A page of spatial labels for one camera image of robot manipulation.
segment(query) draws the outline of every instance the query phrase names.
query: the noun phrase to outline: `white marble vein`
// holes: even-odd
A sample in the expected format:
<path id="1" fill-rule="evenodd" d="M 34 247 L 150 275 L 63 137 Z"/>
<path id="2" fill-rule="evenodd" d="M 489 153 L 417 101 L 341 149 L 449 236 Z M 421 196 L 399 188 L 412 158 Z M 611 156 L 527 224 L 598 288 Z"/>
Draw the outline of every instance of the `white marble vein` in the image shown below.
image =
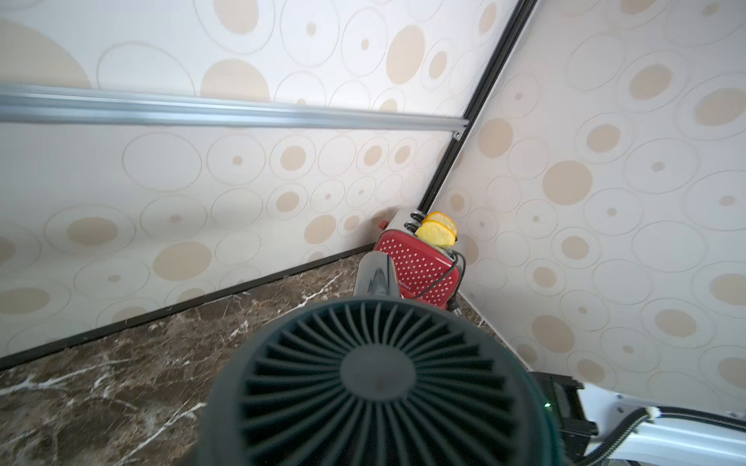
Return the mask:
<path id="1" fill-rule="evenodd" d="M 83 369 L 80 369 L 78 371 L 74 371 L 74 372 L 71 372 L 69 374 L 65 374 L 63 376 L 59 376 L 59 377 L 55 377 L 53 379 L 45 380 L 44 382 L 34 382 L 34 377 L 35 376 L 33 374 L 31 374 L 28 377 L 26 377 L 26 380 L 24 380 L 21 383 L 12 385 L 10 387 L 0 388 L 0 397 L 4 396 L 4 395 L 11 394 L 11 393 L 15 393 L 16 391 L 20 391 L 20 390 L 46 390 L 46 389 L 50 389 L 50 388 L 57 389 L 57 388 L 59 388 L 59 385 L 64 385 L 64 384 L 60 384 L 61 382 L 64 382 L 65 380 L 67 380 L 67 379 L 69 379 L 71 377 L 75 377 L 77 375 L 84 374 L 84 373 L 86 373 L 88 371 L 92 371 L 94 369 L 105 368 L 105 367 L 107 367 L 109 365 L 121 364 L 123 362 L 129 362 L 129 361 L 134 361 L 134 358 L 130 358 L 130 359 L 115 359 L 113 361 L 107 361 L 107 362 L 104 362 L 102 364 L 92 365 L 92 366 L 90 366 L 88 368 L 83 368 Z"/>
<path id="2" fill-rule="evenodd" d="M 337 278 L 341 277 L 342 274 L 344 274 L 344 271 L 339 272 L 333 279 L 329 280 L 327 282 L 327 284 L 324 285 L 324 286 L 322 286 L 322 288 L 320 290 L 318 290 L 316 293 L 313 293 L 312 295 L 308 295 L 308 296 L 303 295 L 303 302 L 302 303 L 300 303 L 296 307 L 291 307 L 290 309 L 288 309 L 287 311 L 285 311 L 282 314 L 278 315 L 277 317 L 282 317 L 283 315 L 287 314 L 288 312 L 291 312 L 291 311 L 294 311 L 294 310 L 296 310 L 298 308 L 301 308 L 301 307 L 305 306 L 306 304 L 308 304 L 308 301 L 312 300 L 316 296 L 323 295 L 329 289 L 329 287 L 331 286 L 331 284 L 334 283 Z"/>
<path id="3" fill-rule="evenodd" d="M 113 466 L 120 466 L 120 465 L 123 465 L 123 464 L 129 462 L 129 458 L 131 458 L 132 455 L 134 455 L 135 453 L 137 453 L 140 450 L 142 450 L 143 448 L 145 448 L 150 442 L 152 442 L 160 434 L 162 434 L 164 430 L 166 430 L 170 426 L 174 425 L 176 423 L 176 421 L 178 421 L 181 418 L 195 419 L 195 416 L 194 416 L 193 412 L 196 411 L 196 410 L 198 410 L 198 409 L 200 409 L 200 408 L 204 408 L 205 406 L 207 406 L 207 403 L 200 402 L 200 403 L 197 403 L 194 406 L 192 406 L 192 408 L 187 409 L 185 412 L 181 412 L 181 409 L 183 407 L 185 407 L 185 405 L 188 402 L 189 402 L 189 400 L 185 401 L 184 404 L 181 405 L 179 407 L 179 409 L 177 409 L 176 412 L 166 421 L 166 423 L 164 425 L 162 425 L 158 430 L 156 430 L 153 435 L 151 435 L 150 437 L 146 438 L 144 441 L 140 442 L 139 445 L 137 445 L 134 449 L 132 449 L 132 451 L 130 451 L 129 453 L 127 453 L 126 455 L 124 455 L 119 461 L 117 461 L 116 463 L 114 463 Z"/>

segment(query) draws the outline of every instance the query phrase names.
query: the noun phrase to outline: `black hose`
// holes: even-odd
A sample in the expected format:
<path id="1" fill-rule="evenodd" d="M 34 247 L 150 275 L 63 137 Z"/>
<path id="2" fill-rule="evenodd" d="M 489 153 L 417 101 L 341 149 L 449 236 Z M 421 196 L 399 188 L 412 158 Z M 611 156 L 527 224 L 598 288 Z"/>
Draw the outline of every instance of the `black hose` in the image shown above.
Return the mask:
<path id="1" fill-rule="evenodd" d="M 724 416 L 713 415 L 707 412 L 695 411 L 694 409 L 674 408 L 672 406 L 661 406 L 661 418 L 685 419 L 687 421 L 702 422 L 713 426 L 725 427 L 727 429 L 746 432 L 746 422 Z M 650 415 L 645 408 L 636 409 L 625 417 L 621 423 L 604 439 L 604 441 L 589 455 L 575 462 L 575 466 L 592 466 L 604 459 L 619 447 L 619 444 L 630 436 L 632 431 L 645 421 L 649 421 Z"/>

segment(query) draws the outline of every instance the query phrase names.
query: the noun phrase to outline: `black metal frame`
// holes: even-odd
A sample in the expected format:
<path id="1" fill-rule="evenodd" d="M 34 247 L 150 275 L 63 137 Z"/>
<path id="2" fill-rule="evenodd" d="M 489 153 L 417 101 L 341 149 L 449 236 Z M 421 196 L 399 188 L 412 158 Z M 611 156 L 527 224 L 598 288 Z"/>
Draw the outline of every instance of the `black metal frame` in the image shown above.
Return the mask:
<path id="1" fill-rule="evenodd" d="M 29 350 L 21 351 L 20 353 L 10 354 L 8 356 L 0 358 L 0 371 L 4 371 L 5 369 L 33 361 L 35 359 L 39 359 L 53 353 L 57 353 L 71 346 L 77 346 L 79 344 L 87 343 L 88 341 L 98 340 L 104 338 L 105 336 L 109 336 L 112 333 L 117 333 L 128 328 L 147 324 L 148 322 L 168 317 L 169 315 L 176 314 L 177 312 L 186 311 L 187 309 L 193 308 L 194 306 L 209 303 L 210 301 L 220 299 L 221 297 L 245 292 L 248 289 L 255 288 L 259 285 L 264 285 L 265 283 L 274 282 L 289 275 L 300 274 L 302 272 L 309 271 L 312 268 L 321 267 L 322 265 L 327 265 L 337 260 L 344 259 L 345 257 L 370 251 L 371 249 L 373 249 L 373 246 L 375 246 L 375 243 L 360 246 L 359 248 L 350 249 L 349 251 L 334 254 L 333 256 L 315 260 L 307 264 L 297 265 L 295 267 L 288 268 L 287 270 L 267 275 L 266 277 L 257 278 L 256 280 L 252 280 L 250 282 L 239 283 L 238 285 L 231 286 L 230 288 L 219 289 L 216 292 L 208 293 L 204 296 L 198 296 L 188 301 L 184 301 L 183 303 L 174 304 L 173 306 L 166 306 L 161 309 L 156 309 L 152 312 L 147 312 L 146 314 L 138 315 L 137 317 L 114 322 L 113 324 L 104 325 L 103 327 L 96 327 L 93 330 L 69 336 L 61 340 L 53 341 L 52 343 L 33 347 Z"/>
<path id="2" fill-rule="evenodd" d="M 503 68 L 508 61 L 508 57 L 511 52 L 513 52 L 513 48 L 518 42 L 518 37 L 521 35 L 521 32 L 523 31 L 523 28 L 537 2 L 538 0 L 518 0 L 518 3 L 515 5 L 515 10 L 513 10 L 513 14 L 510 16 L 510 20 L 508 20 L 505 31 L 503 31 L 503 34 L 500 37 L 500 42 L 498 42 L 495 47 L 495 52 L 489 59 L 487 68 L 484 70 L 482 78 L 479 81 L 479 85 L 477 85 L 477 89 L 471 96 L 471 100 L 464 111 L 463 117 L 468 119 L 466 129 L 457 138 L 454 137 L 451 139 L 451 143 L 445 150 L 443 158 L 440 161 L 438 168 L 435 170 L 433 178 L 430 180 L 430 184 L 427 185 L 427 190 L 422 197 L 422 201 L 417 207 L 422 212 L 430 211 L 430 208 L 433 206 L 433 202 L 435 202 L 435 198 L 440 192 L 440 188 L 443 186 L 445 178 L 451 171 L 451 167 L 456 161 L 456 157 L 458 157 L 461 152 L 461 147 L 463 147 L 466 138 L 474 127 L 474 122 L 482 111 L 484 102 L 487 100 L 489 93 L 492 91 L 492 87 L 495 85 L 496 80 L 503 71 Z"/>

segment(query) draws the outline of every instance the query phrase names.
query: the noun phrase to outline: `vent grille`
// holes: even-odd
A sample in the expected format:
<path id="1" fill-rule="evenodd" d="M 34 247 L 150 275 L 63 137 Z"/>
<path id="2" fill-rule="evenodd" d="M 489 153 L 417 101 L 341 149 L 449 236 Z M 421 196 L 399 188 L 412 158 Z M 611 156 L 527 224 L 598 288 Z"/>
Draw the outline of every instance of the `vent grille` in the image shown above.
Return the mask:
<path id="1" fill-rule="evenodd" d="M 257 465 L 511 463 L 516 394 L 498 369 L 429 309 L 317 307 L 272 333 L 246 366 L 242 456 Z"/>

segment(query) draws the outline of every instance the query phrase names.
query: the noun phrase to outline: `circle pattern wallpaper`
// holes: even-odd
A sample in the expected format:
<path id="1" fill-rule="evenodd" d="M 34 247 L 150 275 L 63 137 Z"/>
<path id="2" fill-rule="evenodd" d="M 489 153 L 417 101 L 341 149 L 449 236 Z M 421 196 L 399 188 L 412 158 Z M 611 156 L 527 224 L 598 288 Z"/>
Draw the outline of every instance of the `circle pattern wallpaper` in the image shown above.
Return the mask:
<path id="1" fill-rule="evenodd" d="M 742 411 L 746 4 L 534 14 L 434 207 L 464 296 L 533 370 Z"/>

